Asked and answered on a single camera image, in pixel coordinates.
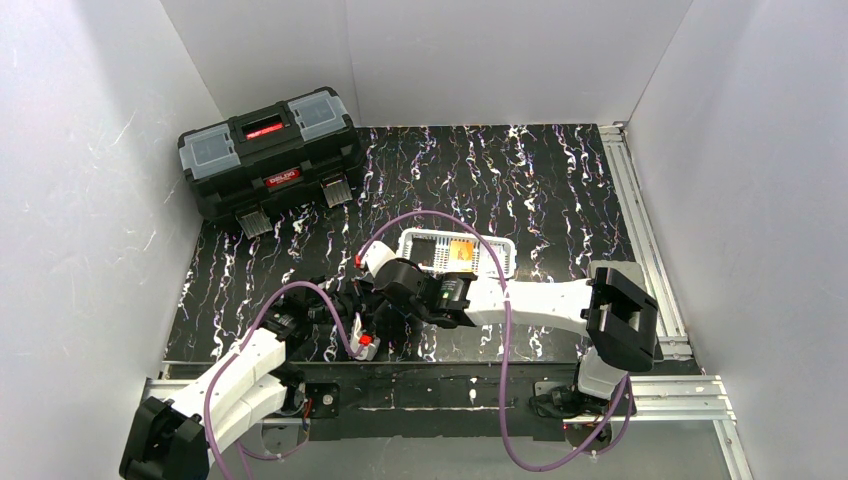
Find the black VIP card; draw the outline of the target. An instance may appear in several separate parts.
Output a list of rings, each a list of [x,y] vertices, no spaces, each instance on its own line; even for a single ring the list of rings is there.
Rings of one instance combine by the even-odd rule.
[[[420,266],[432,267],[436,257],[437,242],[431,238],[414,238],[409,259]]]

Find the white plastic basket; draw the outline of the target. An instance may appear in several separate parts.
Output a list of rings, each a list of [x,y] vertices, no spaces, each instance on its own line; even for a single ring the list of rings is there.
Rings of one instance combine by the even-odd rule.
[[[512,240],[484,236],[495,256],[472,234],[421,228],[405,229],[397,255],[431,273],[472,272],[478,277],[498,278],[495,259],[506,279],[516,270],[516,247]]]

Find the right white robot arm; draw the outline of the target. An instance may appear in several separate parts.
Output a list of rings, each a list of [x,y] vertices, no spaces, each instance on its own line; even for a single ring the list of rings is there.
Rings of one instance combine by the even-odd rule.
[[[500,282],[471,272],[432,275],[414,262],[368,258],[374,290],[400,314],[443,329],[512,324],[568,331],[590,340],[574,383],[529,401],[538,415],[599,414],[628,374],[653,369],[658,304],[624,273],[624,262],[595,269],[587,280]]]

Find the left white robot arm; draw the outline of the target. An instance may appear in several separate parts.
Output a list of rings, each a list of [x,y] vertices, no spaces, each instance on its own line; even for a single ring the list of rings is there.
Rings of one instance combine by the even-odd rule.
[[[119,463],[123,479],[205,479],[211,467],[230,473],[223,451],[254,424],[280,410],[291,385],[273,375],[313,324],[331,320],[339,333],[363,320],[359,286],[327,292],[308,281],[284,285],[262,306],[242,340],[205,373],[165,399],[136,410]]]

